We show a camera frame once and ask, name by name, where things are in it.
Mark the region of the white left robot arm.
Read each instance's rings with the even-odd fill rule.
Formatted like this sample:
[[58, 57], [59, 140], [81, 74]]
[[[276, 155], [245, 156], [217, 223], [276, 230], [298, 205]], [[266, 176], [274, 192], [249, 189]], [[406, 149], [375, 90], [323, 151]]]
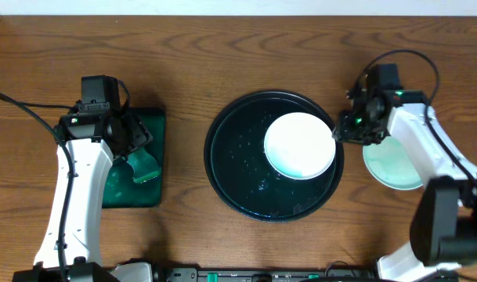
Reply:
[[51, 128], [58, 144], [58, 176], [49, 224], [29, 270], [14, 281], [152, 281], [148, 262], [102, 265], [99, 229], [107, 176], [118, 157], [152, 137], [128, 110], [85, 104]]

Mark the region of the green wavy sponge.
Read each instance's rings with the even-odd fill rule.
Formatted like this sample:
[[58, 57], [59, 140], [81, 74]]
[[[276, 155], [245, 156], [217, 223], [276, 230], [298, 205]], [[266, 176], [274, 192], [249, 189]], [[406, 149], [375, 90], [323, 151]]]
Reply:
[[143, 147], [128, 155], [127, 163], [133, 170], [133, 182], [144, 183], [161, 174], [161, 166]]

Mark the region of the mint green plate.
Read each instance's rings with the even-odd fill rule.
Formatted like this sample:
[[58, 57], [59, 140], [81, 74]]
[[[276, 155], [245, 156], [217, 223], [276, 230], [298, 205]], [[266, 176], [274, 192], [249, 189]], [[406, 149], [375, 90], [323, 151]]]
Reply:
[[395, 190], [415, 190], [422, 181], [400, 142], [386, 137], [379, 144], [363, 147], [363, 161], [370, 174]]

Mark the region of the white plate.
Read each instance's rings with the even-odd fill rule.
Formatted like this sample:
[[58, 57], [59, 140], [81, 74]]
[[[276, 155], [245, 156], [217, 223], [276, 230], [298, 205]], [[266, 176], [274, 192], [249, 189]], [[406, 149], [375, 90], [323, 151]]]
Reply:
[[322, 175], [336, 154], [328, 124], [302, 112], [277, 118], [266, 130], [263, 147], [269, 164], [281, 175], [295, 180]]

